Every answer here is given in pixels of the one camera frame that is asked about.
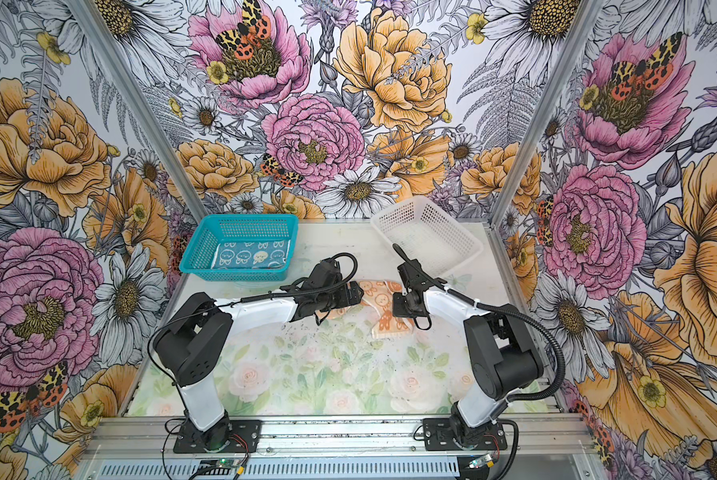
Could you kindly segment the orange patterned towel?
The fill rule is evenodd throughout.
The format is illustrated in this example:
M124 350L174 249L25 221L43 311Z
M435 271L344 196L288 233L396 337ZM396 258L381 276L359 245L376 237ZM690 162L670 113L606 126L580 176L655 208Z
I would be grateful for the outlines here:
M414 332L411 320L396 317L392 312L393 296L402 290L400 283L391 280L360 280L358 285L363 291L360 304L332 310L326 316L327 320L346 320L360 314L368 322L366 335L371 341L404 338Z

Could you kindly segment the blue patterned towel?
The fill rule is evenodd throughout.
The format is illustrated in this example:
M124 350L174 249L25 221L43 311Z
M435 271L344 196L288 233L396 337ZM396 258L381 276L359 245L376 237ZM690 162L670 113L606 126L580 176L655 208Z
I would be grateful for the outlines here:
M216 248L214 269L278 269L288 262L290 240L224 242Z

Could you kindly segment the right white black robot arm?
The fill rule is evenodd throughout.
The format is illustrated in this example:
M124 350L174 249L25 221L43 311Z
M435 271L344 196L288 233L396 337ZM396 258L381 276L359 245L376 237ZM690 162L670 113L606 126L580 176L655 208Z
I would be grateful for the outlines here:
M394 315L413 321L435 316L463 328L474 384L451 408L450 432L458 446L478 446L513 402L554 394L555 384L526 391L544 374L528 332L533 320L511 304L487 305L448 287L424 272L417 260L406 258L397 270L403 291L392 297Z

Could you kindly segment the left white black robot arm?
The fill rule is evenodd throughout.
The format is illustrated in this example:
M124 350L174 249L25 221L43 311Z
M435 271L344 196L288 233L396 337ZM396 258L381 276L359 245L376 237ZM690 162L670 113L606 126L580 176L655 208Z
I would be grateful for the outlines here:
M184 404L184 440L218 452L238 439L214 382L214 369L230 335L308 317L322 323L330 312L360 304L363 290L354 280L356 273L356 256L340 252L318 262L310 275L266 294L226 303L205 293L190 296L148 345Z

